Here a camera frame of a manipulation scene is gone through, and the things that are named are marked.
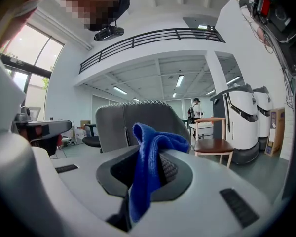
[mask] gray floor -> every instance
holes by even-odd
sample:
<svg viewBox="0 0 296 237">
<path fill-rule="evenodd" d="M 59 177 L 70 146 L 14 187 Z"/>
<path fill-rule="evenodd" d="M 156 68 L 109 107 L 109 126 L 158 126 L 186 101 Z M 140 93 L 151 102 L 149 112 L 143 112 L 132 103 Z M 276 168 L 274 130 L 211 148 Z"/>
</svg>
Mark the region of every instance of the gray floor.
<svg viewBox="0 0 296 237">
<path fill-rule="evenodd" d="M 230 169 L 236 172 L 243 179 L 262 191 L 271 203 L 274 203 L 279 195 L 285 181 L 288 168 L 288 161 L 276 156 L 270 157 L 261 152 L 258 157 L 246 165 L 231 163 Z M 219 162 L 217 156 L 204 156 L 207 159 Z"/>
<path fill-rule="evenodd" d="M 75 146 L 70 146 L 63 148 L 61 150 L 57 150 L 56 154 L 51 156 L 51 159 L 61 159 L 61 158 L 69 158 L 69 157 L 78 157 L 78 156 L 89 156 L 93 154 L 99 154 L 99 148 L 92 148 L 87 146 L 86 144 L 79 144 Z"/>
<path fill-rule="evenodd" d="M 99 148 L 92 148 L 85 144 L 70 146 L 56 151 L 56 155 L 51 156 L 52 159 L 89 156 L 99 154 Z M 264 153 L 251 163 L 246 165 L 236 165 L 232 163 L 230 169 L 240 175 L 243 179 L 247 180 L 253 186 L 262 191 L 271 203 L 274 203 L 276 197 L 280 193 L 286 176 L 288 161 L 277 156 L 270 157 Z M 205 158 L 219 162 L 219 157 L 205 156 Z"/>
</svg>

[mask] microfiber cloth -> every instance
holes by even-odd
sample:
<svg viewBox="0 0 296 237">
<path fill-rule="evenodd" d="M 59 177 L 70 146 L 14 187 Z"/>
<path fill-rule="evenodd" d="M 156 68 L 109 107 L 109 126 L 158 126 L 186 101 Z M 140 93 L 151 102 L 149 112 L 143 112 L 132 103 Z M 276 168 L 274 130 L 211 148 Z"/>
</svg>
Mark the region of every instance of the microfiber cloth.
<svg viewBox="0 0 296 237">
<path fill-rule="evenodd" d="M 136 223 L 150 205 L 150 194 L 161 187 L 157 156 L 161 149 L 175 149 L 187 153 L 189 142 L 180 135 L 156 132 L 150 126 L 136 123 L 133 133 L 140 144 L 134 183 L 130 192 L 129 214 Z"/>
</svg>

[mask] balcony railing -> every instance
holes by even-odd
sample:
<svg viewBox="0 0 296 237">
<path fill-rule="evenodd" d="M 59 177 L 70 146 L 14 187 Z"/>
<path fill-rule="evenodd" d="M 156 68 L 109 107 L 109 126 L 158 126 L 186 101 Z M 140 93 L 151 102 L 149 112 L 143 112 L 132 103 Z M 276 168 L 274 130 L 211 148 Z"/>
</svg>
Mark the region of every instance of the balcony railing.
<svg viewBox="0 0 296 237">
<path fill-rule="evenodd" d="M 182 39 L 201 39 L 211 40 L 217 42 L 224 42 L 220 34 L 214 27 L 207 29 L 198 28 L 171 28 L 139 34 L 127 39 L 123 39 L 109 47 L 104 48 L 100 52 L 92 55 L 80 65 L 80 72 L 90 68 L 96 63 L 109 58 L 112 55 L 120 53 L 122 51 L 135 48 L 136 46 L 163 41 L 163 40 L 182 40 Z"/>
</svg>

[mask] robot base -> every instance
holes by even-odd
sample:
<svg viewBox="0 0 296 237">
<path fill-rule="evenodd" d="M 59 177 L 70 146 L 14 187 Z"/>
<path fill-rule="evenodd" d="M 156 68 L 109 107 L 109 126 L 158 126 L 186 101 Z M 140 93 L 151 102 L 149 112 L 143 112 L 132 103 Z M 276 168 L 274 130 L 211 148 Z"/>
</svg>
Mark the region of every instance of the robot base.
<svg viewBox="0 0 296 237">
<path fill-rule="evenodd" d="M 258 138 L 258 142 L 260 143 L 260 151 L 264 151 L 266 148 L 266 144 L 267 144 L 267 139 L 268 137 L 259 137 Z"/>
<path fill-rule="evenodd" d="M 247 164 L 253 161 L 260 153 L 260 144 L 257 142 L 252 148 L 249 149 L 235 149 L 233 151 L 231 161 L 235 164 Z"/>
</svg>

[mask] window frame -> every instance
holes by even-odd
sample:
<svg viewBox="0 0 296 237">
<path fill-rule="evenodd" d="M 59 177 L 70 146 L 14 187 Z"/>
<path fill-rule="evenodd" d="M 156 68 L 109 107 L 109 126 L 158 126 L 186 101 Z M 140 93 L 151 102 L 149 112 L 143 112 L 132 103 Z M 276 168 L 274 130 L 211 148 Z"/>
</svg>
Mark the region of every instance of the window frame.
<svg viewBox="0 0 296 237">
<path fill-rule="evenodd" d="M 59 54 L 61 54 L 61 52 L 63 51 L 63 48 L 64 48 L 65 44 L 58 41 L 57 39 L 55 39 L 52 35 L 49 35 L 49 34 L 43 32 L 42 30 L 38 29 L 37 27 L 35 27 L 35 26 L 33 26 L 33 25 L 29 24 L 29 23 L 26 23 L 25 25 L 32 28 L 33 30 L 39 32 L 40 34 L 43 34 L 44 36 L 48 37 L 47 41 L 45 42 L 42 49 L 38 53 L 34 64 L 32 65 L 32 64 L 29 64 L 29 63 L 24 62 L 22 60 L 19 60 L 19 59 L 16 59 L 16 58 L 13 58 L 13 57 L 10 57 L 10 56 L 4 54 L 6 48 L 8 47 L 9 44 L 7 44 L 7 46 L 2 51 L 2 53 L 0 53 L 0 59 L 3 62 L 3 64 L 5 65 L 5 67 L 6 68 L 8 67 L 8 69 L 11 70 L 10 76 L 12 78 L 14 77 L 15 72 L 20 72 L 20 73 L 28 75 L 26 83 L 24 85 L 24 90 L 23 90 L 23 92 L 25 94 L 27 94 L 32 74 L 35 74 L 35 75 L 40 76 L 40 77 L 48 78 L 48 79 L 50 79 L 50 77 L 51 77 L 51 73 L 52 73 L 51 71 L 36 66 L 36 63 L 37 63 L 38 59 L 40 58 L 40 55 L 44 51 L 44 49 L 45 49 L 46 45 L 48 44 L 48 42 L 50 40 L 53 40 L 53 41 L 55 41 L 56 43 L 58 43 L 58 44 L 60 44 L 62 46 Z"/>
</svg>

